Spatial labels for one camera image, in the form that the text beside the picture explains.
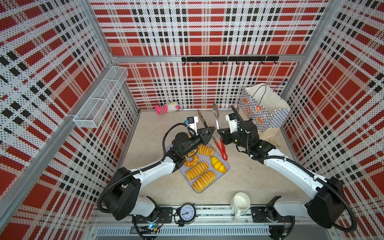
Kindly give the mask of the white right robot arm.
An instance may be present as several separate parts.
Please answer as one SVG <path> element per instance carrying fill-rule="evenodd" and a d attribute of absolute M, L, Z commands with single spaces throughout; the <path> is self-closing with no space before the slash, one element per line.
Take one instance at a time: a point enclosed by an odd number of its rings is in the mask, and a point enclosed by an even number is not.
<path fill-rule="evenodd" d="M 245 121 L 235 107 L 231 108 L 233 113 L 226 116 L 229 127 L 222 128 L 219 110 L 213 106 L 222 146 L 235 144 L 244 148 L 243 152 L 252 160 L 279 172 L 307 195 L 303 200 L 275 196 L 266 205 L 266 217 L 270 221 L 276 221 L 279 216 L 302 217 L 326 229 L 334 227 L 347 233 L 357 229 L 357 218 L 346 201 L 342 181 L 335 177 L 328 179 L 291 160 L 276 146 L 260 139 L 252 119 Z"/>

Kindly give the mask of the small ridged fake bread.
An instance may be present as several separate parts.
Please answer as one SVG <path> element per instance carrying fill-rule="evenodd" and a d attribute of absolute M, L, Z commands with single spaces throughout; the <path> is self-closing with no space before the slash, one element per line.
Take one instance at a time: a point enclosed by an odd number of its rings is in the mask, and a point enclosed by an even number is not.
<path fill-rule="evenodd" d="M 200 145 L 198 148 L 198 154 L 212 157 L 215 154 L 215 150 L 207 145 Z"/>

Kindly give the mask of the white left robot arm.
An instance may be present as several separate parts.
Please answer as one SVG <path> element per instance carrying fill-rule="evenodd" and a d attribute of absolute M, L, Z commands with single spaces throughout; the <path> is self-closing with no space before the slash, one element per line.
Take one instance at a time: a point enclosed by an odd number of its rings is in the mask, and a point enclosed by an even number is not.
<path fill-rule="evenodd" d="M 191 136 L 185 132 L 176 134 L 172 146 L 167 150 L 166 138 L 178 126 L 186 127 Z M 149 222 L 156 221 L 160 215 L 160 206 L 151 197 L 141 197 L 141 189 L 179 170 L 185 164 L 189 153 L 210 142 L 215 130 L 215 127 L 194 130 L 186 123 L 173 125 L 163 137 L 162 158 L 139 169 L 118 169 L 100 194 L 97 209 L 113 215 L 117 221 L 127 216 L 142 216 Z"/>

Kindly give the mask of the yellow fake bread loaf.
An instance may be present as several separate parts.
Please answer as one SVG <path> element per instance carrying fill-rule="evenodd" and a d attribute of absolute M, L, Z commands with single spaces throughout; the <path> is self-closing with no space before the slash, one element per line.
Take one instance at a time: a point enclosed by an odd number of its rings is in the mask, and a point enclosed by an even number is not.
<path fill-rule="evenodd" d="M 226 166 L 217 157 L 211 157 L 211 164 L 216 171 L 223 174 L 227 172 Z"/>

